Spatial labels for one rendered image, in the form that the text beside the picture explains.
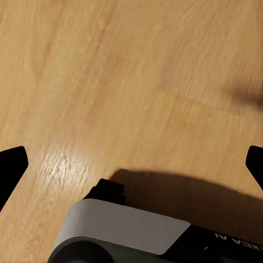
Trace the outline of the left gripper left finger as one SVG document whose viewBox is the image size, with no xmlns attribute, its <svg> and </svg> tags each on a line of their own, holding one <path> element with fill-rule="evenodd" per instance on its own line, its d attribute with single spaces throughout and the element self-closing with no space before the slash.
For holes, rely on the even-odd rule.
<svg viewBox="0 0 263 263">
<path fill-rule="evenodd" d="M 28 157 L 24 146 L 0 152 L 0 211 L 27 168 Z"/>
</svg>

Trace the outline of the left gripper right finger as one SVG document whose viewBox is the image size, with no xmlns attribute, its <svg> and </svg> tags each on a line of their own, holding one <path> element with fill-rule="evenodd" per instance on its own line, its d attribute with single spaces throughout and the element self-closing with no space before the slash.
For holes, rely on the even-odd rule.
<svg viewBox="0 0 263 263">
<path fill-rule="evenodd" d="M 245 164 L 263 190 L 263 148 L 250 146 Z"/>
</svg>

